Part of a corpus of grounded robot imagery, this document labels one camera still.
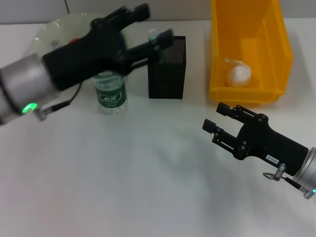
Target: green bottle label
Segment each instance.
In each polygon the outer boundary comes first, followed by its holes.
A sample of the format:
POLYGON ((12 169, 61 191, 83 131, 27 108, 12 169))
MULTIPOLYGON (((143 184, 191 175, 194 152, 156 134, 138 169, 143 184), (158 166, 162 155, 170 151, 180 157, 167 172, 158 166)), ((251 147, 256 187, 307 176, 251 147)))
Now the green bottle label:
POLYGON ((124 83, 116 90, 103 91, 95 88, 95 91, 97 92, 99 103, 106 108, 119 107, 125 102, 127 98, 124 83))

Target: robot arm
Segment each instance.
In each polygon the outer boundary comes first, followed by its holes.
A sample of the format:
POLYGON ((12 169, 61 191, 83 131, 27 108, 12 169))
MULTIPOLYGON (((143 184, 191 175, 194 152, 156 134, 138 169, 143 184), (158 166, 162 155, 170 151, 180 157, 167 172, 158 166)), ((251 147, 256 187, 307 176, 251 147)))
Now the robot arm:
POLYGON ((0 124, 41 107, 56 95, 102 71, 122 75, 147 64, 147 58, 173 44, 173 32, 161 33, 156 40, 127 49, 122 29, 150 17, 149 7, 133 11, 125 7, 91 22, 91 31, 78 41, 42 58, 31 55, 0 69, 0 124))
POLYGON ((277 168, 275 174, 263 173, 271 180, 284 179, 295 188, 304 192, 309 199, 316 192, 316 149, 308 148, 273 131, 268 117, 256 114, 240 105, 230 108, 220 103, 216 110, 243 123, 237 137, 225 132, 215 123, 205 120, 203 130, 214 133, 213 143, 233 154, 236 159, 258 157, 277 168), (294 176, 293 180, 283 177, 283 173, 294 176))

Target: white wall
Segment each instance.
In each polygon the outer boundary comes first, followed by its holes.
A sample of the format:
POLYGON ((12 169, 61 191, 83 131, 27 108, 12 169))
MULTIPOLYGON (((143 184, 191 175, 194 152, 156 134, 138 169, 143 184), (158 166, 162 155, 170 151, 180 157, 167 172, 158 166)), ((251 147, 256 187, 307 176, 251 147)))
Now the white wall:
MULTIPOLYGON (((70 12, 111 11, 127 5, 150 4, 151 20, 205 20, 211 17, 210 0, 67 0, 70 12)), ((280 0, 285 18, 316 17, 316 0, 280 0)))
POLYGON ((0 0, 0 24, 43 23, 65 14, 64 0, 0 0))
MULTIPOLYGON (((210 19, 210 0, 67 0, 70 12, 110 13, 150 4, 151 20, 210 19)), ((280 0, 285 18, 316 17, 316 0, 280 0)), ((67 14, 64 0, 0 0, 0 24, 44 23, 67 14)))

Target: white table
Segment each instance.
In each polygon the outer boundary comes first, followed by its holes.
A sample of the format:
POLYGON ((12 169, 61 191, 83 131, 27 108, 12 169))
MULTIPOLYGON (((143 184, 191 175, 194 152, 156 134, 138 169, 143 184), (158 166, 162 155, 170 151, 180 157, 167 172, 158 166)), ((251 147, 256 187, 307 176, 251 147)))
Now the white table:
MULTIPOLYGON (((286 94, 256 108, 272 128, 316 146, 316 19, 286 19, 294 64, 286 94)), ((43 25, 0 26, 0 67, 21 57, 43 25)), ((85 85, 70 107, 38 122, 0 128, 0 236, 311 237, 316 198, 238 161, 211 142, 205 118, 237 135, 241 123, 207 103, 209 21, 147 22, 129 32, 172 27, 187 37, 184 99, 147 98, 147 68, 128 80, 128 111, 109 117, 85 85)), ((70 98, 71 88, 60 101, 70 98)))

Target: cable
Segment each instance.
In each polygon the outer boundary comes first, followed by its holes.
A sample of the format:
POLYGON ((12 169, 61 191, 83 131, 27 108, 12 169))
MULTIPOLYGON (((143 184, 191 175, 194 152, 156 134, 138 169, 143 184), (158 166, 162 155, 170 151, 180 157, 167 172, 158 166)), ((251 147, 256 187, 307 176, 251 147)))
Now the cable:
MULTIPOLYGON (((274 174, 272 173, 263 173, 263 175, 265 177, 273 177, 274 174)), ((293 187, 295 187, 296 189, 300 189, 301 188, 301 185, 296 183, 295 181, 293 181, 292 179, 288 178, 288 177, 281 177, 281 179, 284 179, 287 183, 289 183, 290 185, 292 185, 293 187)))
POLYGON ((76 90, 75 94, 71 97, 71 99, 69 100, 69 104, 75 99, 75 97, 78 95, 80 89, 82 86, 82 82, 80 82, 78 89, 76 90))
POLYGON ((65 6, 66 6, 67 13, 69 14, 69 13, 70 13, 70 11, 69 11, 69 7, 68 7, 67 0, 64 0, 64 2, 65 2, 65 6))
POLYGON ((59 104, 52 105, 52 106, 50 106, 50 107, 44 109, 44 113, 45 113, 46 115, 48 115, 48 114, 50 114, 50 113, 52 113, 52 112, 55 112, 55 111, 57 111, 57 110, 60 110, 60 109, 62 109, 62 108, 64 108, 64 107, 70 105, 71 102, 72 102, 72 101, 75 99, 75 97, 78 95, 78 93, 79 93, 79 91, 80 91, 80 89, 81 89, 81 86, 82 86, 82 82, 80 82, 78 89, 76 90, 75 94, 71 97, 70 100, 66 100, 66 101, 61 102, 61 103, 59 103, 59 104))

